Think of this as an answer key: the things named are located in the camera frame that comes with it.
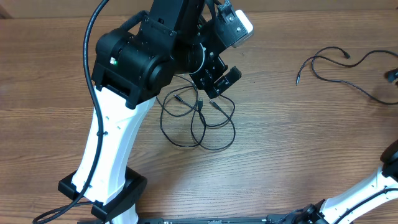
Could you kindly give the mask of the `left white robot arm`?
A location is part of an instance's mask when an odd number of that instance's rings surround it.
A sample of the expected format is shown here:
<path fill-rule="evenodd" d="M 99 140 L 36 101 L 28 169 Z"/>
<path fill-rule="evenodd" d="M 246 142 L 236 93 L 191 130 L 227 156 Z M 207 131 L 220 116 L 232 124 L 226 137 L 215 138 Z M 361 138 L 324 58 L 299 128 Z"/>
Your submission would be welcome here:
<path fill-rule="evenodd" d="M 187 73 L 210 98 L 241 78 L 220 54 L 252 35 L 253 25 L 229 1 L 155 0 L 96 44 L 95 109 L 79 168 L 59 182 L 72 200 L 87 198 L 100 223 L 136 223 L 146 178 L 128 168 L 132 145 L 161 89 Z"/>

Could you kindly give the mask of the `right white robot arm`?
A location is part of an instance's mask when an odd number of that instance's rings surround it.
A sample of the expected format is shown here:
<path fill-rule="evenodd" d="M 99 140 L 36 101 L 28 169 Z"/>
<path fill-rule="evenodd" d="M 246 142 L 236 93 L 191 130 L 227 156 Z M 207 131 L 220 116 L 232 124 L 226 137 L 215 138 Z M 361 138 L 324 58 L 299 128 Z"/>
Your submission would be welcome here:
<path fill-rule="evenodd" d="M 372 209 L 397 198 L 397 141 L 382 153 L 382 164 L 368 178 L 336 197 L 305 207 L 294 223 L 353 223 Z"/>

